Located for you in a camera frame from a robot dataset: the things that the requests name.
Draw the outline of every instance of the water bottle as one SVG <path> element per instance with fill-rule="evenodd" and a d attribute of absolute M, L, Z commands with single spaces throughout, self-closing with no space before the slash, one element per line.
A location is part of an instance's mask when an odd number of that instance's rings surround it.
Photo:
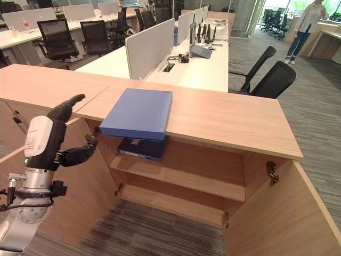
<path fill-rule="evenodd" d="M 29 31 L 30 30 L 30 26 L 28 25 L 28 22 L 25 20 L 24 17 L 22 18 L 22 23 L 23 23 L 23 26 L 25 27 L 25 30 Z"/>

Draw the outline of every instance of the cabinet door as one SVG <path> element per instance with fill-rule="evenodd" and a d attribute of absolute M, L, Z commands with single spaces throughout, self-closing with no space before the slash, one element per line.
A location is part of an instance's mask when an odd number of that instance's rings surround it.
<path fill-rule="evenodd" d="M 84 146 L 88 134 L 91 132 L 84 119 L 69 121 L 61 150 Z M 2 186 L 7 186 L 9 172 L 24 172 L 23 161 L 23 148 L 0 159 Z M 38 231 L 72 245 L 77 245 L 120 200 L 119 193 L 115 196 L 117 187 L 99 150 L 85 163 L 59 167 L 53 180 L 64 181 L 67 194 L 55 199 L 51 214 Z"/>
<path fill-rule="evenodd" d="M 13 111 L 6 102 L 0 101 L 0 140 L 10 150 L 16 150 L 25 144 L 26 135 L 13 120 Z"/>
<path fill-rule="evenodd" d="M 300 164 L 287 160 L 276 174 L 229 220 L 226 255 L 340 256 L 341 234 Z"/>

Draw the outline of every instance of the navy binder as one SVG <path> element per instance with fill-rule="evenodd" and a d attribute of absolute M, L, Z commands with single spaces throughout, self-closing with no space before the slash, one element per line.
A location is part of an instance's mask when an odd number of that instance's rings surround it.
<path fill-rule="evenodd" d="M 172 92 L 126 89 L 100 125 L 105 135 L 163 140 Z"/>

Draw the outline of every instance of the white shirt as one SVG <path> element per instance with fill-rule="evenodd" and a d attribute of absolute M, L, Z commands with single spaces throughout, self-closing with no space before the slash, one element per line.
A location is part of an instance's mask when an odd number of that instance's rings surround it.
<path fill-rule="evenodd" d="M 323 10 L 326 10 L 326 7 L 323 4 L 315 5 L 314 2 L 308 5 L 302 14 L 302 17 L 296 23 L 294 31 L 306 32 L 309 24 L 311 24 L 308 33 L 314 32 L 319 20 L 328 18 L 327 11 L 323 14 Z"/>

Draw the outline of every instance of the wooden countertop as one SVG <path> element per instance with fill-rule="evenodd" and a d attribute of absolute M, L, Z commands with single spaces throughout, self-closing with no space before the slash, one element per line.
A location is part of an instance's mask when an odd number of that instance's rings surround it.
<path fill-rule="evenodd" d="M 68 70 L 11 65 L 0 70 L 0 99 L 53 108 L 75 94 L 77 116 L 101 121 L 125 88 L 173 92 L 166 134 L 290 159 L 302 158 L 277 100 Z"/>
<path fill-rule="evenodd" d="M 115 78 L 77 116 L 102 121 L 124 89 L 173 92 L 166 134 L 290 159 L 302 158 L 278 100 Z"/>
<path fill-rule="evenodd" d="M 54 108 L 77 94 L 85 99 L 74 112 L 112 84 L 111 77 L 12 64 L 0 69 L 0 99 Z"/>

